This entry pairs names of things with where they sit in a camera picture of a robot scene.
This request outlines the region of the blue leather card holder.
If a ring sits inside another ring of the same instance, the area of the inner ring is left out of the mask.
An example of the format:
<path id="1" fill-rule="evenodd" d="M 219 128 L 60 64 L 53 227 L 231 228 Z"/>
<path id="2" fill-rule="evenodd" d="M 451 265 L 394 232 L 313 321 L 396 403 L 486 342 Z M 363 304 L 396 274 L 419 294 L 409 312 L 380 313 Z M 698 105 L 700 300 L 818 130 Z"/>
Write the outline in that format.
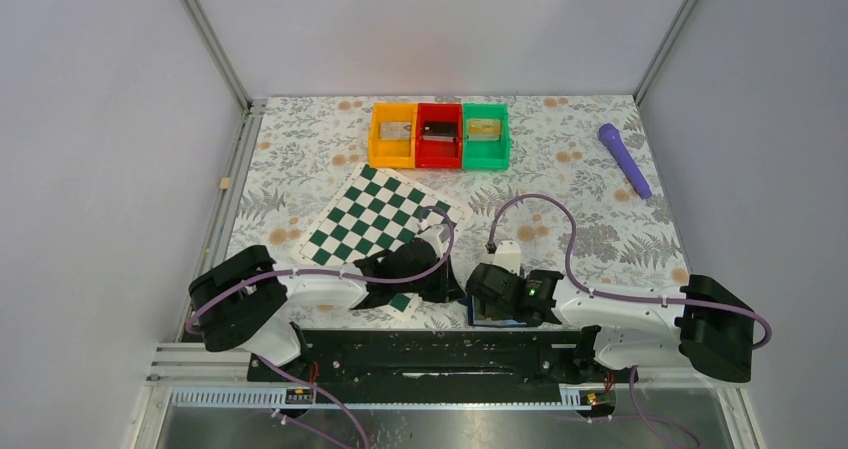
<path id="1" fill-rule="evenodd" d="M 470 296 L 467 308 L 468 324 L 473 327 L 489 328 L 520 328 L 526 327 L 526 323 L 516 321 L 509 317 L 488 316 L 483 313 L 481 302 Z"/>

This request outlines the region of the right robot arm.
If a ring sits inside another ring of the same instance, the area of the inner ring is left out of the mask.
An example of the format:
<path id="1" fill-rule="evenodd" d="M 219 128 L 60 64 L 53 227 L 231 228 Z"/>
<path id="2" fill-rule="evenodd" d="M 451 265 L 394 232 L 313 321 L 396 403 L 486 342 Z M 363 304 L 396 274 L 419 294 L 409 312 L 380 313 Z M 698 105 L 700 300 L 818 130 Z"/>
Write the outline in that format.
<path id="1" fill-rule="evenodd" d="M 729 383 L 751 379 L 753 311 L 708 276 L 684 286 L 592 288 L 569 272 L 520 276 L 481 263 L 467 290 L 485 317 L 578 331 L 565 372 L 579 382 L 635 366 L 692 368 Z"/>

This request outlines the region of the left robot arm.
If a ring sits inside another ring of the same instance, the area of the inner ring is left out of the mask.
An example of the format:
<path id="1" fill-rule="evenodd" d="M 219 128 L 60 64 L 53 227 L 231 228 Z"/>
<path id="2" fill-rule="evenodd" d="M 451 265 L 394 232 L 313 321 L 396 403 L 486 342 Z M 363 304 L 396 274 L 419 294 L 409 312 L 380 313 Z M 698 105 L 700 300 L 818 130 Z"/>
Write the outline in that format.
<path id="1" fill-rule="evenodd" d="M 348 310 L 389 305 L 400 295 L 424 302 L 464 298 L 445 244 L 416 237 L 336 268 L 278 269 L 264 245 L 254 245 L 202 274 L 188 287 L 192 313 L 186 329 L 201 336 L 209 352 L 243 348 L 276 366 L 302 353 L 289 307 L 331 306 Z"/>

